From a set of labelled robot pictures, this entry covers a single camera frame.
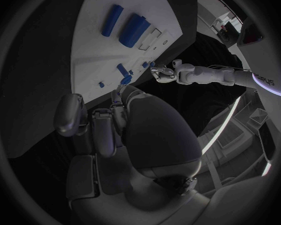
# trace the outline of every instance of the robotic arm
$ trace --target robotic arm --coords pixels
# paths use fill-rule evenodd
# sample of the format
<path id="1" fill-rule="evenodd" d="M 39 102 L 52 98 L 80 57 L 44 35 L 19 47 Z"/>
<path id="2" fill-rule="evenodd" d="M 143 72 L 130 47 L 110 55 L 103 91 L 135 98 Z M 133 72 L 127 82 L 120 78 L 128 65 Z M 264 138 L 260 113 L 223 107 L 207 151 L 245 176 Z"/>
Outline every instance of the robotic arm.
<path id="1" fill-rule="evenodd" d="M 217 82 L 225 86 L 234 84 L 256 88 L 252 72 L 235 71 L 233 68 L 223 67 L 213 69 L 204 66 L 193 66 L 189 63 L 182 64 L 181 59 L 172 62 L 174 71 L 166 66 L 151 67 L 151 74 L 159 83 L 170 83 L 176 81 L 178 84 L 190 85 L 192 83 L 209 84 Z"/>

